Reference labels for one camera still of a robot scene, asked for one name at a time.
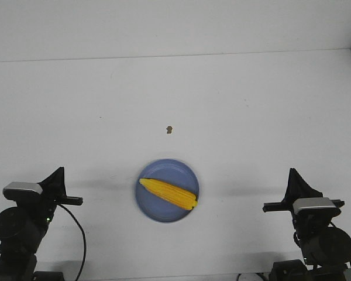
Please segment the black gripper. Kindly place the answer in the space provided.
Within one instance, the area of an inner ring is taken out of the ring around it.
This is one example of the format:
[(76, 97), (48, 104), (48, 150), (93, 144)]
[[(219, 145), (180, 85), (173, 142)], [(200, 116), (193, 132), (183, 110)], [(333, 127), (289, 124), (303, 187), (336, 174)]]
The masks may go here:
[(289, 211), (296, 224), (300, 224), (300, 221), (304, 220), (307, 221), (305, 222), (307, 224), (318, 222), (329, 225), (332, 218), (341, 214), (341, 208), (345, 202), (318, 197), (323, 197), (323, 194), (313, 189), (295, 168), (290, 168), (284, 198), (279, 203), (264, 203), (262, 210), (265, 213)]
[(66, 206), (81, 206), (83, 204), (83, 198), (66, 195), (64, 167), (59, 167), (50, 176), (38, 182), (38, 184), (42, 188), (42, 195), (49, 197), (42, 203), (41, 207), (42, 220), (45, 225), (49, 225), (52, 222), (57, 206), (65, 210), (74, 222), (79, 224), (75, 215)]

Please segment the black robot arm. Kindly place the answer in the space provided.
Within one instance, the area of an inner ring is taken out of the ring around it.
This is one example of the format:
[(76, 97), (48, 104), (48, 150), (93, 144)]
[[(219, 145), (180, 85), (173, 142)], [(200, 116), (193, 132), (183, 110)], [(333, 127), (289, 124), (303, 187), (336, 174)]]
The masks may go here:
[(63, 272), (36, 271), (36, 253), (57, 207), (82, 205), (66, 193), (65, 168), (38, 183), (13, 181), (2, 194), (15, 202), (0, 212), (0, 280), (64, 280)]
[(302, 259), (274, 262), (269, 280), (345, 280), (351, 269), (351, 237), (332, 222), (344, 205), (313, 189), (291, 168), (284, 198), (265, 203), (263, 211), (290, 212)]

